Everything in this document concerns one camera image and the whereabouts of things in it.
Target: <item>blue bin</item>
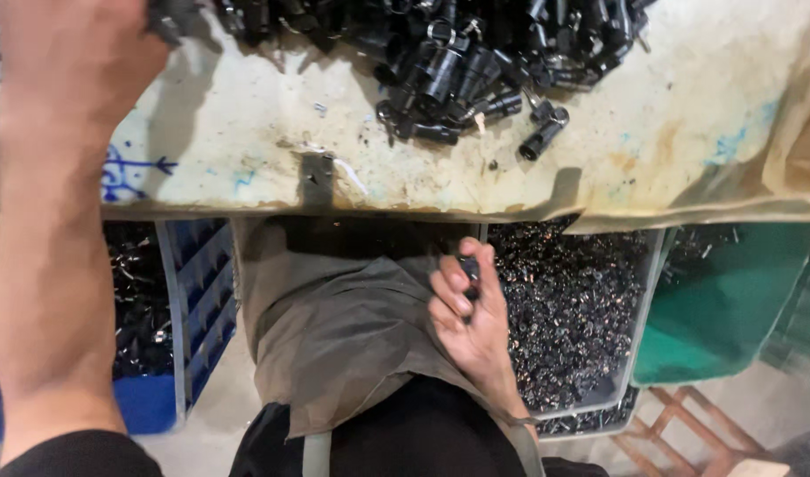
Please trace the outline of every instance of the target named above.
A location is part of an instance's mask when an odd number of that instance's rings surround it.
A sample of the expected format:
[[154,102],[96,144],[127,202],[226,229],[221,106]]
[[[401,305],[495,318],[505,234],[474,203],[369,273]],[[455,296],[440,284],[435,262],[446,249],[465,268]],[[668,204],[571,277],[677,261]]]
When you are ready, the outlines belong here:
[[[184,423],[237,327],[231,228],[224,219],[156,222],[173,323],[174,375],[113,382],[128,432]],[[0,395],[0,441],[4,429]]]

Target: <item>pile of black parts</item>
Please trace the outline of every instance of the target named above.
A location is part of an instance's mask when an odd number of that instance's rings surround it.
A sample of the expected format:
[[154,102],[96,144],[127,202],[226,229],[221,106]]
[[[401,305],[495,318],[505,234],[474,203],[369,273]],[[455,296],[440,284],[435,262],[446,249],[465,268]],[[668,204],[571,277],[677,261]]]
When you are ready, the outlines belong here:
[[392,135],[454,145],[477,123],[522,111],[537,160],[569,122],[527,87],[588,91],[622,64],[655,0],[217,0],[224,28],[255,47],[278,27],[331,51],[338,39],[378,62]]
[[617,373],[645,288],[644,232],[562,234],[573,220],[490,226],[508,351],[535,412],[569,408]]
[[113,377],[173,373],[173,333],[153,222],[105,222],[117,311]]
[[640,390],[629,386],[617,406],[601,411],[572,414],[548,419],[536,426],[538,435],[590,434],[609,428],[617,429],[631,418]]

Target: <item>gray apron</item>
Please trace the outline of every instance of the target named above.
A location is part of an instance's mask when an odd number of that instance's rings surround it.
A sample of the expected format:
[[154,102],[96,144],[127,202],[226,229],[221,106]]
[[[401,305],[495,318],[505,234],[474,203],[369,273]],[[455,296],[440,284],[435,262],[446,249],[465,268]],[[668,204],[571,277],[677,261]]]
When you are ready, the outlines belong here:
[[326,217],[232,223],[255,385],[263,403],[290,405],[288,437],[305,437],[305,477],[328,475],[331,429],[412,374],[473,396],[512,442],[526,474],[543,474],[526,429],[464,378],[429,318],[428,276],[442,248],[431,244],[456,244],[469,226]]

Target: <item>stained table surface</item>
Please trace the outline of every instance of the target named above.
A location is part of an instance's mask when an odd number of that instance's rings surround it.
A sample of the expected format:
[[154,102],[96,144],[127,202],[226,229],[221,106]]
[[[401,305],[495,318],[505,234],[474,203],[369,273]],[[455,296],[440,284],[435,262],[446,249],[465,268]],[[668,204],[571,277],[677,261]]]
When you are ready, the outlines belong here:
[[810,0],[660,0],[648,14],[651,53],[635,46],[593,92],[549,93],[571,121],[532,163],[516,152],[533,130],[526,110],[455,147],[391,143],[374,117],[385,92],[370,60],[291,34],[241,49],[207,13],[211,40],[185,41],[114,134],[102,197],[135,215],[484,222],[702,206],[689,188],[761,153],[785,89],[810,65]]

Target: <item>fingernail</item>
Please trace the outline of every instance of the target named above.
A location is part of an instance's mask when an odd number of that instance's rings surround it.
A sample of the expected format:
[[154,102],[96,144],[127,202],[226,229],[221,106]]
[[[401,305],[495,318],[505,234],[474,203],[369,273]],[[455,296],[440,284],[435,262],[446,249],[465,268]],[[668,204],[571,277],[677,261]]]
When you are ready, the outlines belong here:
[[469,300],[462,296],[457,297],[456,303],[458,310],[462,313],[469,313],[473,309],[473,306],[470,305]]

